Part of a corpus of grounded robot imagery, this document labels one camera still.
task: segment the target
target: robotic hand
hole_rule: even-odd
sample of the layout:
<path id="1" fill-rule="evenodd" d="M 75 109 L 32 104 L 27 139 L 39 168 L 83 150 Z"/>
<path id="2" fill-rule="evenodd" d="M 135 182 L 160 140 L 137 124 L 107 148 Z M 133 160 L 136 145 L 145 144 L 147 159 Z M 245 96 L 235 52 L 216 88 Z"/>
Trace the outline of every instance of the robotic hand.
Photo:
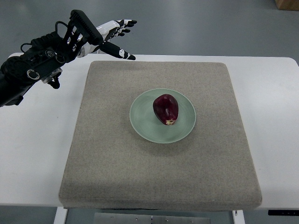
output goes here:
<path id="1" fill-rule="evenodd" d="M 94 46 L 94 45 L 90 45 L 89 43 L 86 43 L 81 48 L 77 57 L 84 57 L 88 53 L 101 50 L 117 58 L 135 60 L 135 57 L 133 55 L 130 55 L 123 49 L 117 47 L 116 45 L 108 41 L 110 41 L 113 37 L 124 36 L 125 33 L 129 33 L 130 30 L 126 29 L 126 27 L 133 27 L 136 23 L 137 21 L 135 20 L 118 20 L 118 21 L 110 21 L 97 27 L 96 29 L 102 35 L 104 42 L 99 46 Z"/>
<path id="2" fill-rule="evenodd" d="M 64 38 L 57 33 L 58 24 L 67 27 Z M 116 36 L 130 32 L 126 27 L 137 23 L 134 20 L 110 21 L 95 27 L 84 12 L 72 10 L 70 21 L 58 21 L 55 31 L 21 45 L 21 56 L 8 58 L 0 68 L 0 107 L 18 105 L 23 95 L 39 80 L 58 89 L 58 77 L 65 63 L 101 50 L 117 58 L 135 60 L 133 55 L 109 42 Z M 24 45 L 31 45 L 26 52 Z"/>

